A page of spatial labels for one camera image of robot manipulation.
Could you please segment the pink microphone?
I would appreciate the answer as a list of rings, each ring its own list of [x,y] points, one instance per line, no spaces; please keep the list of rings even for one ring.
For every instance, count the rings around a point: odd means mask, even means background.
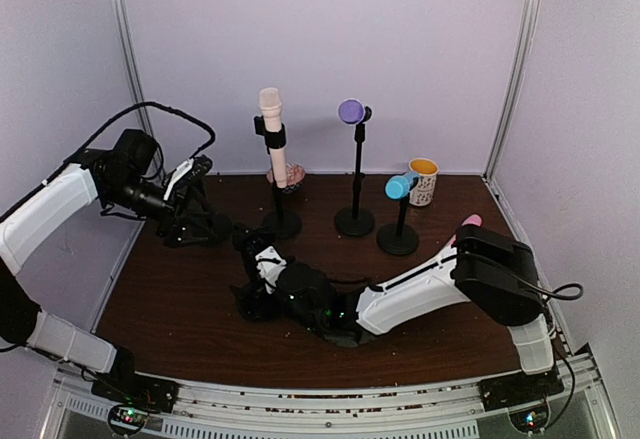
[[[461,227],[467,226],[467,225],[481,226],[482,223],[483,223],[483,220],[482,220],[482,217],[480,215],[472,214],[472,215],[468,216],[460,225],[457,226],[454,235],[449,240],[449,245],[453,245],[455,243],[458,230]]]

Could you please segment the black clamp microphone stand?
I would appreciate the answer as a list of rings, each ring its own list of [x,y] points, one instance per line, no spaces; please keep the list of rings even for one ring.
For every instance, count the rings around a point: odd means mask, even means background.
[[[233,230],[233,223],[227,215],[218,211],[211,212],[211,219],[211,224],[201,224],[197,221],[197,225],[208,226],[213,229],[220,237],[218,244],[221,244],[230,237]]]

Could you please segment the black stand of glitter microphone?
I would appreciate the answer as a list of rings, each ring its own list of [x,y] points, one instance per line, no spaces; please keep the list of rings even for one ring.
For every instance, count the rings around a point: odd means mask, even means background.
[[[242,223],[233,226],[232,244],[240,255],[248,249],[260,252],[274,246],[275,239],[275,234],[265,227],[251,229]],[[336,346],[355,348],[375,339],[373,333],[357,323],[356,306],[363,291],[359,288],[340,292],[324,272],[295,259],[278,278],[276,298],[282,312],[278,318],[286,317]]]

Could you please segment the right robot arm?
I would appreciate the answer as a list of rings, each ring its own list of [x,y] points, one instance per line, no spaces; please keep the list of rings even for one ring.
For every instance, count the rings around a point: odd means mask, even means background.
[[[509,331],[522,369],[512,382],[517,397],[533,400],[551,383],[554,352],[533,251],[482,227],[476,215],[429,260],[350,292],[280,255],[267,228],[238,224],[232,243],[249,277],[232,292],[249,321],[285,316],[326,342],[355,348],[415,318],[471,302]]]

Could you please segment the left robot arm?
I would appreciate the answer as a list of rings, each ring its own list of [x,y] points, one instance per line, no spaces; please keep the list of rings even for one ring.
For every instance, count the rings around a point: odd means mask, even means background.
[[[138,374],[117,364],[117,346],[50,314],[32,300],[17,281],[31,255],[67,220],[99,202],[102,215],[125,208],[127,219],[152,219],[165,246],[187,245],[185,233],[197,232],[193,243],[225,238],[214,228],[202,179],[213,162],[195,154],[180,163],[157,185],[146,177],[160,146],[137,129],[125,130],[110,150],[82,148],[52,178],[1,219],[1,338],[9,349],[29,347],[64,362],[105,374],[106,388],[123,403],[144,392]]]

